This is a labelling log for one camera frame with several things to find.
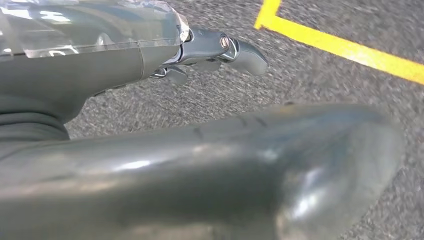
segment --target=transparent plastic cover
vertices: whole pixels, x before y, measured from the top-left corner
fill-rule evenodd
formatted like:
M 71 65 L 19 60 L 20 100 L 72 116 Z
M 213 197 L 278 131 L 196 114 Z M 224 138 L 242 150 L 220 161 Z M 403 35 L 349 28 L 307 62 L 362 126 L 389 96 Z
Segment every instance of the transparent plastic cover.
M 180 45 L 186 18 L 158 0 L 0 0 L 0 61 Z

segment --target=blurry gray object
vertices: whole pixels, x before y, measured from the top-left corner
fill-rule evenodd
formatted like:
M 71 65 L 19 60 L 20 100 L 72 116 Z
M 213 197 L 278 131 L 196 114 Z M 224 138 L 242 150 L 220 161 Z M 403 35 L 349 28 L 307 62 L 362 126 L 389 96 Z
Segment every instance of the blurry gray object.
M 149 77 L 182 84 L 179 66 L 260 75 L 268 62 L 160 1 L 0 6 L 2 239 L 330 240 L 397 171 L 402 133 L 356 104 L 69 140 L 63 124 L 105 91 Z

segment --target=gray plastic casing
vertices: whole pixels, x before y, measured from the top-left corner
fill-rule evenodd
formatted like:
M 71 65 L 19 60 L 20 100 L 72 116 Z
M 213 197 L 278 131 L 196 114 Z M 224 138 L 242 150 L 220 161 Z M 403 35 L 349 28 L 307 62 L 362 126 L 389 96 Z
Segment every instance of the gray plastic casing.
M 107 50 L 65 56 L 14 56 L 0 64 L 0 114 L 43 113 L 66 123 L 104 90 L 148 78 L 180 46 Z

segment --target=yellow tape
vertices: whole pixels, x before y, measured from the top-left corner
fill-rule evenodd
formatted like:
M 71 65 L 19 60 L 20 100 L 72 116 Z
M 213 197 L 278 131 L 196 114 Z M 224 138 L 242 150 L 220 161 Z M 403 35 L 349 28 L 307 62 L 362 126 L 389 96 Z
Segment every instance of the yellow tape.
M 424 65 L 276 16 L 280 0 L 264 0 L 255 28 L 265 27 L 295 41 L 424 85 Z

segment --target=screw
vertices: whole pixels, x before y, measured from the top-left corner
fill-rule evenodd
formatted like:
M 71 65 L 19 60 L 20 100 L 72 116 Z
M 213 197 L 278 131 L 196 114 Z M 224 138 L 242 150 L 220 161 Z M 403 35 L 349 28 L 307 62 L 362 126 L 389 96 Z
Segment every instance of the screw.
M 230 39 L 226 35 L 221 36 L 219 42 L 221 43 L 221 47 L 223 49 L 227 49 L 230 46 Z

